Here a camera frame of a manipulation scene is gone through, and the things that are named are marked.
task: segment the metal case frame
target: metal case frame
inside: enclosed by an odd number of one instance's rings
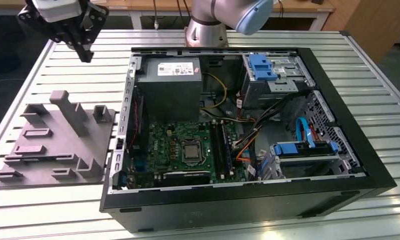
[[[241,186],[232,187],[196,187],[172,191],[142,190],[137,193],[112,194],[109,176],[116,162],[110,160],[106,165],[100,211],[109,213],[130,232],[324,216],[357,199],[376,196],[396,186],[309,48],[168,47],[133,48],[132,51],[169,56],[180,56],[189,51],[216,55],[268,51],[297,52],[334,117],[334,126],[330,127],[340,128],[366,176],[318,181],[293,180],[273,184],[246,182]],[[138,68],[137,63],[132,62],[122,99],[128,104],[130,104],[136,68]],[[122,105],[121,118],[128,109],[130,107]]]

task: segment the table leg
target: table leg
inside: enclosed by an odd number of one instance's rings
[[[309,31],[321,31],[321,28],[325,25],[328,16],[329,16],[328,12],[318,12],[316,14],[316,18],[312,21]]]
[[[142,23],[141,23],[141,12],[140,11],[130,11],[130,19],[132,19],[132,25],[134,30],[142,29]]]

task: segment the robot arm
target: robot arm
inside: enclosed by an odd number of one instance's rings
[[[194,0],[185,33],[186,45],[225,47],[225,25],[236,32],[252,35],[265,24],[272,9],[272,0]]]
[[[253,34],[262,27],[276,0],[193,0],[185,32],[189,47],[225,47],[225,25]],[[104,27],[109,10],[89,0],[25,0],[18,19],[48,38],[73,49],[81,62],[92,61],[90,46]]]
[[[48,38],[73,49],[81,62],[92,61],[90,46],[104,27],[109,11],[89,0],[25,0],[18,19]]]

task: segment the sticker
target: sticker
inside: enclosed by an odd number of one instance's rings
[[[194,75],[192,62],[161,62],[158,64],[157,76]]]
[[[109,9],[128,9],[126,6],[109,6]]]
[[[281,73],[285,74],[286,73],[286,71],[285,71],[285,69],[282,67],[276,67],[273,69],[273,72],[277,73],[277,74],[281,74]]]
[[[332,8],[321,8],[321,9],[317,9],[317,12],[333,12],[333,9]]]
[[[250,165],[246,167],[246,171],[252,174],[252,176],[256,175],[256,170]]]
[[[237,101],[234,103],[236,103],[237,109],[240,109],[242,107],[242,100],[237,99]]]

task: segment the power supply label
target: power supply label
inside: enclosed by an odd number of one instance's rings
[[[161,62],[157,69],[158,76],[194,75],[192,62]]]

